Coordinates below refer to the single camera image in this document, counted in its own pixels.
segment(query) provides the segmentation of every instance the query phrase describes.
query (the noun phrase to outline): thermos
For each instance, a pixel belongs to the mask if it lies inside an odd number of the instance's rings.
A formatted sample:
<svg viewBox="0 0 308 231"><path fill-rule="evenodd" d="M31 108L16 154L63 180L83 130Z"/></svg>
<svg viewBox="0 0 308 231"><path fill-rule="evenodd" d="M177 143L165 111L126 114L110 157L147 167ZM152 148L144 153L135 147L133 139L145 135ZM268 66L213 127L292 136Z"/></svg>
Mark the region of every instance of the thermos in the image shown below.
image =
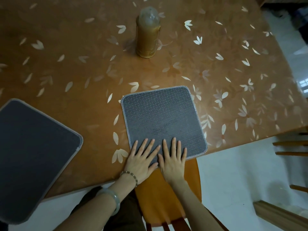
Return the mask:
<svg viewBox="0 0 308 231"><path fill-rule="evenodd" d="M160 32L157 10L151 6L142 9L136 24L136 53L143 58L151 58L156 52Z"/></svg>

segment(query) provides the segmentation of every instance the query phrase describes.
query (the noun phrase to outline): chair seat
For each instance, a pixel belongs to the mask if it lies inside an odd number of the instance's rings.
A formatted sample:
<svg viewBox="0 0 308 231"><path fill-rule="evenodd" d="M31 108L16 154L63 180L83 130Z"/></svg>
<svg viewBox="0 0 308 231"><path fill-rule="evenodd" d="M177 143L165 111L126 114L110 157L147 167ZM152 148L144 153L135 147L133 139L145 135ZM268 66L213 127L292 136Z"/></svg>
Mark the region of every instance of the chair seat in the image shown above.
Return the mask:
<svg viewBox="0 0 308 231"><path fill-rule="evenodd" d="M197 159L187 160L184 178L191 190L201 201L201 185ZM185 212L175 193L164 180L160 169L156 169L151 176L136 189L137 199L146 223L152 227L185 217Z"/></svg>

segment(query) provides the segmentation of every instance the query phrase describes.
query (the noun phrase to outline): person's left arm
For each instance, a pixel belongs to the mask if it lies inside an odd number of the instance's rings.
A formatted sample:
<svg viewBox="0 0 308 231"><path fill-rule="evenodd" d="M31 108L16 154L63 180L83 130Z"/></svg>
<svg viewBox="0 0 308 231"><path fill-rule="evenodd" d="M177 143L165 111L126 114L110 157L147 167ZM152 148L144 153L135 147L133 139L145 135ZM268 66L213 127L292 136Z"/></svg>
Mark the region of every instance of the person's left arm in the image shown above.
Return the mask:
<svg viewBox="0 0 308 231"><path fill-rule="evenodd" d="M136 176L138 184L147 179L158 165L158 163L154 163L149 167L151 161L160 150L160 145L150 154L155 140L152 140L144 151L147 141L148 139L143 141L136 155L138 141L134 143L124 169L124 171L132 172ZM109 187L109 190L114 191L121 202L135 186L136 180L133 176L125 173ZM70 215L54 231L101 231L115 209L116 202L114 198L109 194L100 194Z"/></svg>

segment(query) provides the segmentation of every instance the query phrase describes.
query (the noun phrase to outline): person's right arm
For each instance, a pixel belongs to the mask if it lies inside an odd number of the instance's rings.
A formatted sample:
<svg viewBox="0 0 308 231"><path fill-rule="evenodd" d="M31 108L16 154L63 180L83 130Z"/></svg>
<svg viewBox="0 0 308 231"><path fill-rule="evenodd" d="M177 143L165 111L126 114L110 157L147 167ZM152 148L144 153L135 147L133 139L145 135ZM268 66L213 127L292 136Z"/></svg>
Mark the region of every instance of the person's right arm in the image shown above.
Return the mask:
<svg viewBox="0 0 308 231"><path fill-rule="evenodd" d="M166 140L163 141L163 151L165 159L161 154L158 154L160 170L181 202L192 231L223 231L221 226L191 191L188 183L184 179L187 149L184 149L181 159L181 142L178 141L176 147L176 139L173 138L171 156Z"/></svg>

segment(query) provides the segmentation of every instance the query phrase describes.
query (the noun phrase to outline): wooden table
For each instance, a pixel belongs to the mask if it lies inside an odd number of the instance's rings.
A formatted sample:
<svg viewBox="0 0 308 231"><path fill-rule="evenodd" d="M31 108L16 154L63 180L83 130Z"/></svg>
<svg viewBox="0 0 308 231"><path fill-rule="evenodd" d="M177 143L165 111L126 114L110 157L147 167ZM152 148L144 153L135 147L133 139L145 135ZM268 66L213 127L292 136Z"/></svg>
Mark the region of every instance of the wooden table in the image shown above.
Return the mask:
<svg viewBox="0 0 308 231"><path fill-rule="evenodd" d="M134 50L135 20L146 6L161 17L151 59ZM255 0L2 0L1 7L0 105L19 98L84 137L47 197L119 176L126 158L112 157L129 152L119 100L134 90L187 86L208 153L307 125L306 100Z"/></svg>

